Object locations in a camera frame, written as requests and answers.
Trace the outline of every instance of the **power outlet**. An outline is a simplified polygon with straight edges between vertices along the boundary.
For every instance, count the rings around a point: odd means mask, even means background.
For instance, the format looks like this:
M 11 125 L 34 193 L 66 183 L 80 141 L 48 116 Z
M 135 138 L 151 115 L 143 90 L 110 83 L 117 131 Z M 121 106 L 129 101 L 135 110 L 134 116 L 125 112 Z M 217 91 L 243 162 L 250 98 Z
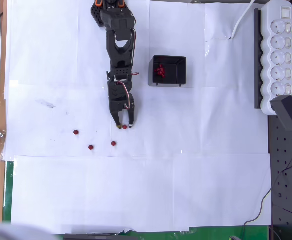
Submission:
M 266 115 L 276 115 L 270 101 L 292 95 L 292 5 L 285 0 L 271 0 L 261 8 L 260 108 Z

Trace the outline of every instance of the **wooden frame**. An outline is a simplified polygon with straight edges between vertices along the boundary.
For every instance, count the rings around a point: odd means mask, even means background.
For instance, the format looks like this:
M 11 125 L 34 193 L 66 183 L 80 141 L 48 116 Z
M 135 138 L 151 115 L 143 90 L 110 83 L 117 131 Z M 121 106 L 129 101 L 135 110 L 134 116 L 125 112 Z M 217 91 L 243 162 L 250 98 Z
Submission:
M 5 89 L 5 63 L 6 63 L 6 35 L 7 35 L 7 0 L 0 0 L 1 28 L 1 58 L 0 58 L 0 131 L 6 131 L 6 102 L 4 100 Z M 0 140 L 0 222 L 2 221 L 2 208 L 4 196 L 5 162 L 2 161 L 4 139 Z

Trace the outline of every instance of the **table surface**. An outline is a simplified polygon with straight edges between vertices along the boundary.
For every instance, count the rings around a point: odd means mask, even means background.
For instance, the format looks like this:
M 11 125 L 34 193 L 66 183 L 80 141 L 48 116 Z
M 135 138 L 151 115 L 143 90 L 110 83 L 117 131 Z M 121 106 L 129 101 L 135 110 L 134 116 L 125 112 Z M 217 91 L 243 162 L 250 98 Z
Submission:
M 1 18 L 1 62 L 0 73 L 5 72 L 5 49 L 7 32 L 7 0 L 0 0 Z M 6 107 L 4 101 L 5 76 L 0 74 L 0 131 L 6 130 Z M 2 157 L 3 141 L 0 141 L 0 160 Z M 12 188 L 13 188 L 13 162 L 0 161 L 0 222 L 10 222 Z M 229 236 L 240 237 L 242 226 L 235 227 L 192 227 L 188 232 L 156 232 L 156 233 L 136 233 L 129 232 L 128 236 L 138 236 L 140 239 L 165 240 L 165 239 L 227 239 Z M 268 239 L 268 226 L 248 226 L 245 230 L 245 238 L 250 240 Z

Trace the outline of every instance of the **red object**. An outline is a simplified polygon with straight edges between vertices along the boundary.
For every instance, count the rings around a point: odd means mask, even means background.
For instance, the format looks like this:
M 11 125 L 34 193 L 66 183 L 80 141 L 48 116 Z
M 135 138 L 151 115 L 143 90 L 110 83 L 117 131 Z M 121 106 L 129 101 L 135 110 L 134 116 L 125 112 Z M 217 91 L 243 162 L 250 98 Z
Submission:
M 157 73 L 157 75 L 161 76 L 162 78 L 165 77 L 165 69 L 162 67 L 161 64 L 159 64 L 159 67 L 154 70 L 154 73 Z

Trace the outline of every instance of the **black box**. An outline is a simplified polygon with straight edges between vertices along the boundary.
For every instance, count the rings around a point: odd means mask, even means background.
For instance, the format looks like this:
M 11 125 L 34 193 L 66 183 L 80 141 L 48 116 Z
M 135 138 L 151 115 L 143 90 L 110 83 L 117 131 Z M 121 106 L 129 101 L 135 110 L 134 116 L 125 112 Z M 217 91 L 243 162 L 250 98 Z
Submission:
M 154 72 L 162 65 L 165 77 Z M 149 63 L 149 82 L 151 87 L 181 87 L 186 84 L 186 58 L 184 56 L 154 56 Z

